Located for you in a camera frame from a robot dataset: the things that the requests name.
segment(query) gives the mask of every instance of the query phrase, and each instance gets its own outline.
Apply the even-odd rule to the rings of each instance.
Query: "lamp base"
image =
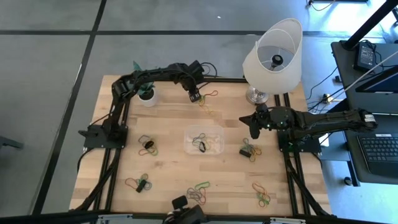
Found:
[[[260,105],[268,100],[269,94],[256,90],[250,86],[246,91],[246,99],[252,105]]]

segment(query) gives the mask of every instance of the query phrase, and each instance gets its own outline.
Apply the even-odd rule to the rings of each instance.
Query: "wooden table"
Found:
[[[111,105],[111,84],[118,76],[104,76],[95,107],[93,120],[108,113]],[[187,92],[172,82],[156,82],[158,103],[152,108],[142,106],[138,97],[130,104],[129,136],[121,152],[118,175],[114,189],[111,211],[126,213],[167,213],[172,210],[171,201],[186,194],[189,187],[210,181],[207,202],[201,206],[212,215],[291,215],[289,188],[282,153],[279,151],[275,131],[262,130],[260,138],[251,140],[262,149],[255,162],[240,155],[242,139],[249,138],[249,127],[240,122],[240,116],[254,112],[254,106],[245,98],[247,83],[210,83],[201,94],[218,90],[218,96],[206,97],[206,105],[212,115],[191,103]],[[307,110],[300,84],[289,93],[292,108]],[[274,106],[274,97],[267,102]],[[184,131],[189,125],[220,125],[224,128],[225,150],[218,156],[192,156],[183,150]],[[155,139],[159,150],[157,156],[139,156],[142,149],[138,138],[143,134]],[[94,149],[81,162],[70,208],[79,206],[93,190],[98,181],[104,149]],[[328,196],[323,181],[320,163],[311,154],[301,153],[305,183],[317,202],[330,212]],[[137,193],[124,184],[126,178],[149,175],[153,186]],[[258,181],[271,196],[270,205],[258,205],[252,183]],[[101,208],[106,200],[104,188]],[[300,191],[296,186],[299,212],[303,213]],[[196,203],[188,200],[189,206]]]

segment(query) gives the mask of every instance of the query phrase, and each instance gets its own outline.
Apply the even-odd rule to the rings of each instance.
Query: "concrete floor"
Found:
[[[266,30],[295,17],[304,31],[321,36],[303,40],[302,81],[312,86],[336,67],[330,43],[353,33],[383,1],[336,3],[322,12],[305,1],[108,0],[100,30]],[[317,3],[322,7],[326,3]],[[0,30],[91,30],[99,0],[0,0]],[[391,18],[376,26],[373,42]],[[143,68],[173,62],[209,61],[221,76],[241,77],[242,61],[258,36],[245,35],[104,35],[97,36],[72,113],[62,151],[44,206],[45,213],[68,210],[83,138],[91,120],[103,75],[131,72],[135,60]],[[43,174],[57,128],[88,41],[85,35],[0,35],[0,135],[25,144],[21,151],[0,151],[0,216],[25,215]],[[331,80],[313,91],[312,99],[341,88]],[[398,223],[398,186],[341,183],[344,162],[324,162],[323,173],[333,214],[359,220]]]

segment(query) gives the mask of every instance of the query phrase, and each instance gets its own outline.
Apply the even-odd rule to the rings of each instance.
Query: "laptop keyboard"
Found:
[[[398,162],[398,137],[358,136],[358,139],[368,162]]]

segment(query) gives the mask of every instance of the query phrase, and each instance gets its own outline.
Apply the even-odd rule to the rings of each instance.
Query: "white lampshade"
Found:
[[[249,84],[264,93],[292,91],[301,79],[302,39],[302,26],[296,19],[284,19],[272,26],[243,62],[243,73]],[[283,58],[283,64],[273,69],[275,55]]]

